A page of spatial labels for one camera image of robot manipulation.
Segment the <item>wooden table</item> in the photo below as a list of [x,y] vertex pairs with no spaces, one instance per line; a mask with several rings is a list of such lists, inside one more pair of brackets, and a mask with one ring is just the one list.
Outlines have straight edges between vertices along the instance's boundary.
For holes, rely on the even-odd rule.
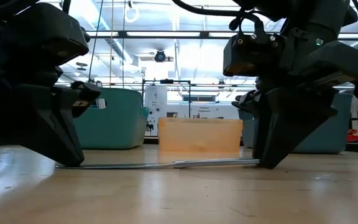
[[[85,163],[158,161],[158,146]],[[358,153],[288,156],[276,169],[59,170],[0,147],[0,223],[358,223]]]

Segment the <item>teal bin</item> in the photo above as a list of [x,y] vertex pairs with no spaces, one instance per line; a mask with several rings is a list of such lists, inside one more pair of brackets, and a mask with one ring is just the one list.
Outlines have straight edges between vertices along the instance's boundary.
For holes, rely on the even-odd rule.
[[83,149],[130,149],[144,141],[149,108],[138,91],[103,88],[105,109],[91,107],[74,120]]
[[[337,94],[333,100],[333,106],[337,109],[337,115],[329,118],[325,123],[313,131],[303,140],[293,152],[295,153],[319,153],[337,154],[345,150],[347,130],[352,104],[351,94]],[[252,147],[254,142],[255,120],[249,113],[239,111],[240,119],[244,120],[242,140],[246,147]]]

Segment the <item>plastic container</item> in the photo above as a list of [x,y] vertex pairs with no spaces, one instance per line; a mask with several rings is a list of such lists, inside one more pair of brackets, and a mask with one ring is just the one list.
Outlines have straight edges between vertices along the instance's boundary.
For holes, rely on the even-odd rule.
[[241,131],[242,120],[239,119],[160,118],[160,155],[180,152],[204,155],[203,158],[238,156]]

